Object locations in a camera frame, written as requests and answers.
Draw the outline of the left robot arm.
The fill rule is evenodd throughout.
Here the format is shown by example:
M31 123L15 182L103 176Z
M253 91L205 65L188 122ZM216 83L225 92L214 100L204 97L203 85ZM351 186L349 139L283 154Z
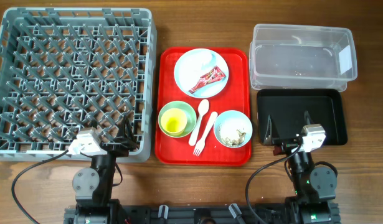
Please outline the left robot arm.
M65 223L130 223L130 217L118 199L112 199L115 172L119 172L116 159L127 157L137 148L130 121L123 118L112 143L104 143L92 121L72 141L69 153L82 154L91 159L90 167L78 171L72 180L77 202L74 211L66 210Z

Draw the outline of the white napkin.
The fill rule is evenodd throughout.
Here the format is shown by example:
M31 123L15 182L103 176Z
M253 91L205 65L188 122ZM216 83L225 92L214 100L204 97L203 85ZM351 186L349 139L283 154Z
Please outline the white napkin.
M200 68L201 70L208 69L212 65L214 65L216 62L215 55L211 53L210 51L201 51L198 52L196 55L196 64L197 68Z

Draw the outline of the black tray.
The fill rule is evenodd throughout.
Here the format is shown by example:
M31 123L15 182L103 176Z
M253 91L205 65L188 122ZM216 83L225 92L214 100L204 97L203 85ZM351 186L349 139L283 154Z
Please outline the black tray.
M345 145L348 141L343 104L334 89L264 89L257 93L259 139L263 142L267 118L272 119L274 138L289 139L301 133L305 126L304 112L313 124L326 131L325 146Z

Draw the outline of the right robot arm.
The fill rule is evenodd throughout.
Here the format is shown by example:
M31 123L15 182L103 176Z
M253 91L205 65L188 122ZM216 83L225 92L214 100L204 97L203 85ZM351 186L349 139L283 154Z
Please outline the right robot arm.
M274 223L340 223L339 207L331 201L336 197L338 172L332 164L314 162L311 153L319 149L326 138L320 124L312 123L305 112L305 125L292 138L281 138L271 116L263 143L274 146L274 155L286 155L285 169L293 183L295 196L287 197L279 206L280 216Z

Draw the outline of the green bowl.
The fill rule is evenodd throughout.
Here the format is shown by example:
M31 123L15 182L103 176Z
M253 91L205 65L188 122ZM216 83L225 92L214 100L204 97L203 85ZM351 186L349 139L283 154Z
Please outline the green bowl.
M170 136L167 132L165 132L163 130L163 128L161 127L161 124L160 124L161 117L162 117L163 113L165 111L167 111L168 109L171 109L171 108L181 109L187 115L187 126L186 126L184 132L180 136ZM172 101L172 102L169 102L169 103L167 103L166 105L163 106L163 108L161 109L161 111L158 114L158 125L159 125L159 128L161 129L161 131L164 134L166 134L167 136L172 137L172 138L181 138L181 137L184 137L184 136L187 136L188 134L190 134L193 131L195 125L196 125L196 121L197 121L197 116L196 116L196 112L194 111L194 108L191 105L189 105L188 103L184 102L184 101Z

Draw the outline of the light blue bowl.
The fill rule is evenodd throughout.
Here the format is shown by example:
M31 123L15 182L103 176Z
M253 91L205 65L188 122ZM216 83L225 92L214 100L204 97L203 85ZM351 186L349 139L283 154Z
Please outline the light blue bowl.
M240 146L238 146L238 147L226 146L228 148L231 148L231 149L241 148L241 147L245 146L251 140L252 133L253 133L252 123L251 123L249 117L240 111L228 110L228 111L224 111L223 113L218 115L218 117L214 123L214 135L220 143L221 143L221 141L219 138L219 129L221 126L232 127L235 129L243 129L243 131L246 132L245 140Z

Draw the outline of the light blue plate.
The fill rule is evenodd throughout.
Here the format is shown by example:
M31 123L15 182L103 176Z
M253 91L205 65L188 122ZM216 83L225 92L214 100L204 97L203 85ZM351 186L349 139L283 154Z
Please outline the light blue plate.
M216 62L208 69L201 70L197 68L196 55L201 51L210 51L215 55ZM226 75L226 77L218 82L211 83L197 90L195 93L189 93L189 90L196 85L198 79L218 66ZM229 80L229 67L224 58L217 52L209 49L192 49L180 56L174 67L174 80L179 89L188 96L193 98L210 98L219 94L226 86Z

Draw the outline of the grey dishwasher rack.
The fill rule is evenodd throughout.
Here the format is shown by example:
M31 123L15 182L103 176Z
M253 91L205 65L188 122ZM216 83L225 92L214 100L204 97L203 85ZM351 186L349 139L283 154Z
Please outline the grey dishwasher rack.
M64 160L91 123L114 144L128 118L151 154L157 30L146 8L12 7L0 26L0 161Z

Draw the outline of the red snack wrapper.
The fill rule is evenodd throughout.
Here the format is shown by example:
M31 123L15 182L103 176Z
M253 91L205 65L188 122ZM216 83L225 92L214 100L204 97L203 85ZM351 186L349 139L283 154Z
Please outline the red snack wrapper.
M223 80L226 77L225 73L218 67L215 66L212 70L204 74L198 79L198 82L194 87L189 90L189 93L193 94L202 87L209 85L214 82Z

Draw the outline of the rice and peanut shell waste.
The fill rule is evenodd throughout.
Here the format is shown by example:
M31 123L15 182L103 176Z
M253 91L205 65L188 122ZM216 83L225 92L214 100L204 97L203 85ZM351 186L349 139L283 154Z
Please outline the rice and peanut shell waste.
M221 126L219 129L219 138L223 145L228 147L238 147L245 140L246 132L243 129Z

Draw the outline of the clear plastic bin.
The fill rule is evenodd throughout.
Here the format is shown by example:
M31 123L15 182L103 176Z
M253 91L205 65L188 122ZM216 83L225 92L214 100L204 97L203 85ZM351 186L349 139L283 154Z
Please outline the clear plastic bin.
M357 78L352 32L340 27L257 24L249 48L249 72L254 90L344 91Z

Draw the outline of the white plastic spoon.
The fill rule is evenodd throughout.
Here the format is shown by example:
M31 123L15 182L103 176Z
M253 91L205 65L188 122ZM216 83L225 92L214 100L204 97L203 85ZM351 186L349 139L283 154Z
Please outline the white plastic spoon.
M198 137L201 122L202 122L202 118L208 112L208 110L209 110L209 101L207 99L203 99L199 103L199 106L197 108L198 117L197 117L196 125L195 125L195 127L194 127L194 129L190 135L189 142L188 142L190 146L196 145L197 137Z

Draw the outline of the red plastic tray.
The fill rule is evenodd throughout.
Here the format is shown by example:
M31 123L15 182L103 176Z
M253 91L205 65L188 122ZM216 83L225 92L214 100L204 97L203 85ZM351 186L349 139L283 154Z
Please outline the red plastic tray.
M177 60L191 50L190 47L171 47L161 55L159 67L157 111L169 102L183 101L195 111L200 102L187 96L175 84L174 68ZM235 48L213 48L222 56L229 67L229 81L217 95L209 98L209 111L219 114L227 110L237 110L250 116L250 94L248 77L248 59L245 53ZM192 154L194 148L188 144L189 137L171 138L156 128L154 151L156 157L165 164L187 166L242 166L251 157L251 143L236 149L230 149L216 139L212 131L206 139L202 154Z

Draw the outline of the white plastic fork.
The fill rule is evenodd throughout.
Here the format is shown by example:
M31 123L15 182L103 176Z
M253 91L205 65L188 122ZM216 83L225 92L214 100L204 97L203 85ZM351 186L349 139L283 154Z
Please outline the white plastic fork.
M195 146L194 152L193 152L193 154L195 156L200 156L201 152L204 150L207 135L209 134L212 127L214 126L214 123L215 123L215 120L217 119L217 117L218 117L218 113L216 111L213 111L210 114L209 120L206 124L206 128L205 128L200 140L198 140L198 142L196 142L196 146Z

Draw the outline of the yellow cup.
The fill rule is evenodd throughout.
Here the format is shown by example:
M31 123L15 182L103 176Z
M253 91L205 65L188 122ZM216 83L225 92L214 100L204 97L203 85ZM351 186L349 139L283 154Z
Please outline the yellow cup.
M163 113L160 124L170 136L180 136L187 126L187 115L181 109L171 108Z

